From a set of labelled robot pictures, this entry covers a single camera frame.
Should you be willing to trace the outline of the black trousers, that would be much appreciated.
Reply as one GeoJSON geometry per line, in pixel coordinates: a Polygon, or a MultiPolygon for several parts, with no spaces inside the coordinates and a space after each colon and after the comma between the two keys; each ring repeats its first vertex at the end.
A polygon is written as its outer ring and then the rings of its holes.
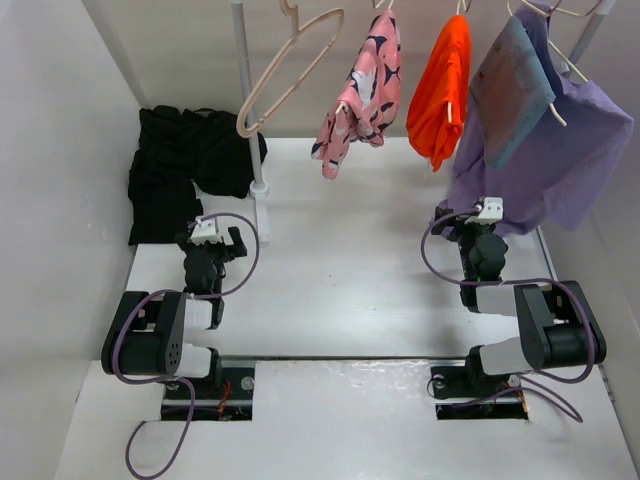
{"type": "Polygon", "coordinates": [[[139,110],[129,170],[133,224],[128,244],[171,244],[203,214],[196,191],[244,199],[254,180],[249,141],[227,111],[158,105],[139,110]]]}

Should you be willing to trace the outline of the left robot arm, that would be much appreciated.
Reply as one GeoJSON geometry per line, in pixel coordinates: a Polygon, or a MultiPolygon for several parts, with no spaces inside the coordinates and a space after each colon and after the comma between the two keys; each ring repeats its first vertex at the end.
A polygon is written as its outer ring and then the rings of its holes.
{"type": "Polygon", "coordinates": [[[222,321],[225,265],[247,255],[240,229],[230,227],[227,233],[229,244],[218,234],[176,236],[184,254],[181,290],[122,295],[101,351],[105,373],[163,381],[189,378],[191,387],[204,397],[221,390],[224,374],[217,351],[189,344],[184,335],[214,330],[222,321]]]}

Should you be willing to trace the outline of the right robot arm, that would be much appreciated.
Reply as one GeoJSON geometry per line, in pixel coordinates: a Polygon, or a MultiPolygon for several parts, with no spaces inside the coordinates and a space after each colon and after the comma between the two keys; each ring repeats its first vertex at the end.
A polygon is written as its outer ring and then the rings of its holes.
{"type": "Polygon", "coordinates": [[[444,234],[460,255],[456,281],[462,305],[472,313],[515,319],[517,336],[470,349],[454,379],[458,395],[486,393],[517,374],[553,375],[555,368],[583,367],[571,378],[583,381],[607,356],[605,336],[576,281],[546,278],[505,280],[508,246],[496,234],[502,218],[499,199],[484,198],[470,211],[436,208],[427,232],[444,234]]]}

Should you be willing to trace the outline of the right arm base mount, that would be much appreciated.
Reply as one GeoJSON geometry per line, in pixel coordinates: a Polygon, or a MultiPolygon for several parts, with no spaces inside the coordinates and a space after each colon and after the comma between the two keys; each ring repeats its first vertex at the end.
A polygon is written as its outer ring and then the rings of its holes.
{"type": "Polygon", "coordinates": [[[514,375],[472,374],[463,364],[442,364],[430,368],[427,393],[437,420],[528,420],[520,386],[514,375]]]}

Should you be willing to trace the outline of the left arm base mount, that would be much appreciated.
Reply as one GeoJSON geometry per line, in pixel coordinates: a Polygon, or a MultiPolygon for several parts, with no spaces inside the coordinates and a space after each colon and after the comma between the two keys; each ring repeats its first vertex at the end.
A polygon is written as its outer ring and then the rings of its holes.
{"type": "MultiPolygon", "coordinates": [[[[190,378],[195,389],[193,421],[251,421],[255,388],[256,361],[217,356],[211,373],[204,378],[190,378]]],[[[160,407],[163,421],[184,421],[190,406],[186,386],[168,383],[160,407]]]]}

